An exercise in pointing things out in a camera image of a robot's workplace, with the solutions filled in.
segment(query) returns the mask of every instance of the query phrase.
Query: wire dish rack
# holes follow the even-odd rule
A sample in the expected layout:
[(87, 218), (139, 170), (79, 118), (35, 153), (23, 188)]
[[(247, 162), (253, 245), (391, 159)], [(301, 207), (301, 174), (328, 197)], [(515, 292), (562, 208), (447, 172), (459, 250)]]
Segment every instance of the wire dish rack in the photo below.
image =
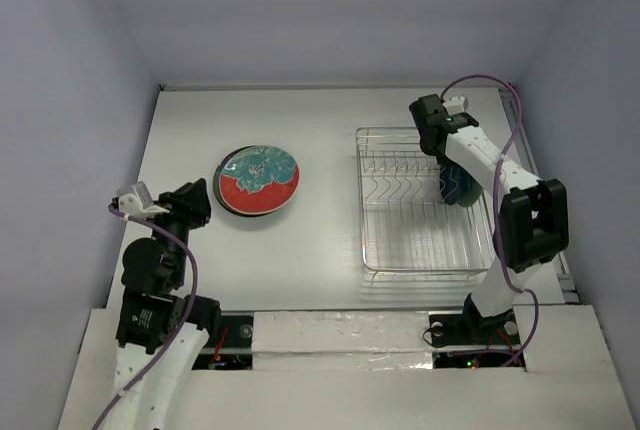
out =
[(362, 255), (371, 280), (376, 275), (465, 279), (493, 261), (484, 195), (470, 208), (445, 204), (440, 167), (422, 153), (419, 141), (412, 127), (356, 131)]

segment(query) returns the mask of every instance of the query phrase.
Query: screw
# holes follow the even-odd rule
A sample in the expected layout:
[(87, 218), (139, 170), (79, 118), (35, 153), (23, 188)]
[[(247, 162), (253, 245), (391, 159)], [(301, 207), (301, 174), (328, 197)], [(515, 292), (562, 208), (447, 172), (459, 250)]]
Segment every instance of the screw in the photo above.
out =
[(508, 321), (504, 324), (504, 331), (507, 332), (507, 335), (517, 335), (518, 334), (518, 325), (516, 322)]
[(240, 336), (242, 338), (251, 338), (253, 335), (253, 327), (251, 325), (244, 324), (240, 326)]
[(441, 337), (444, 335), (444, 325), (442, 322), (433, 322), (431, 324), (431, 335), (434, 337)]

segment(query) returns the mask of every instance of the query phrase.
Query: blue flower pattern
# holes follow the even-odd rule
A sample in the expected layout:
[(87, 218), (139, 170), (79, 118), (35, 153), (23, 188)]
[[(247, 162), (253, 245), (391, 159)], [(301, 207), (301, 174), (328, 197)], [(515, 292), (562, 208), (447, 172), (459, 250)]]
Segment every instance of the blue flower pattern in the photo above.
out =
[(257, 193), (267, 185), (293, 180), (296, 161), (284, 150), (256, 145), (235, 155), (225, 165), (222, 175), (236, 180), (241, 190)]

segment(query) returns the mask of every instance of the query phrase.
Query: white enclosure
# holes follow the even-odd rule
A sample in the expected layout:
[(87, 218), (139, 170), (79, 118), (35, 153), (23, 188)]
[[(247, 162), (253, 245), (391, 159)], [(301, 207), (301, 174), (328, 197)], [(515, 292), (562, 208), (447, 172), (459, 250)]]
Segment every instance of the white enclosure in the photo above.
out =
[(123, 225), (106, 205), (138, 176), (161, 85), (422, 85), (419, 96), (478, 71), (517, 84), (539, 173), (568, 187), (571, 274), (640, 421), (639, 8), (640, 0), (0, 0), (0, 427), (58, 424), (90, 309), (106, 304), (118, 259)]

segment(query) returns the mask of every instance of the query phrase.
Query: plate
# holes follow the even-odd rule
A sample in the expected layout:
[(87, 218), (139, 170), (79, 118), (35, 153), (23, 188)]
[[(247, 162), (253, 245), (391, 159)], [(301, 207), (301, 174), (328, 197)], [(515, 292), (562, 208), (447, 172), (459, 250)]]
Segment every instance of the plate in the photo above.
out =
[(213, 193), (230, 212), (258, 217), (275, 212), (291, 200), (300, 179), (295, 159), (270, 145), (242, 147), (216, 169)]

